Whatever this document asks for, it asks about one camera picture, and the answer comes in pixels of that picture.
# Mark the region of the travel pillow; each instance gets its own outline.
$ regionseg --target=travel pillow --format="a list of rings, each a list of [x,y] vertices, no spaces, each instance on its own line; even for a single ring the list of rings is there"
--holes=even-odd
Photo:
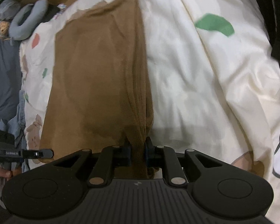
[[[24,6],[14,17],[10,24],[9,35],[14,40],[25,40],[40,24],[48,9],[47,0],[39,0],[34,5]]]

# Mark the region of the ribbed black surface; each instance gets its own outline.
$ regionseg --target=ribbed black surface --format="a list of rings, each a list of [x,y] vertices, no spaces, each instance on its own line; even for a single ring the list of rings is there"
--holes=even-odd
[[[6,224],[269,224],[264,217],[229,221],[213,217],[197,207],[187,191],[170,188],[160,180],[114,179],[106,188],[91,189],[71,212],[49,220],[12,217]]]

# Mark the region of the brown pants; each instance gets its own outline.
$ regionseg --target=brown pants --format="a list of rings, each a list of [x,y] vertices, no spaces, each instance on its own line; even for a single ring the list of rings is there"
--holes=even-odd
[[[68,22],[56,35],[40,148],[53,149],[58,159],[83,148],[100,152],[127,139],[132,168],[123,173],[146,178],[143,150],[152,122],[138,0],[115,0]]]

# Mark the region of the red spot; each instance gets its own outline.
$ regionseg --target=red spot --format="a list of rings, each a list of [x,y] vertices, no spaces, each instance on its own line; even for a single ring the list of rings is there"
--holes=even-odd
[[[33,41],[32,41],[32,48],[34,48],[35,46],[37,46],[38,45],[38,43],[39,43],[39,34],[35,34],[35,36],[34,36],[34,39],[33,39]]]

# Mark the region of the white bedsheet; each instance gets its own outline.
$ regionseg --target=white bedsheet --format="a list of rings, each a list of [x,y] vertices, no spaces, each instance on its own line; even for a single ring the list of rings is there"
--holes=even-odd
[[[41,137],[52,86],[54,36],[78,9],[100,1],[78,0],[22,43],[26,125],[33,125],[26,135],[29,143]],[[253,151],[275,193],[267,217],[280,224],[280,177],[273,175],[280,136],[280,69],[270,58],[256,1],[140,0],[140,7],[154,103],[153,143],[178,152],[194,148],[227,163]],[[235,34],[196,29],[194,23],[206,13],[224,17]],[[29,163],[31,168],[40,165]]]

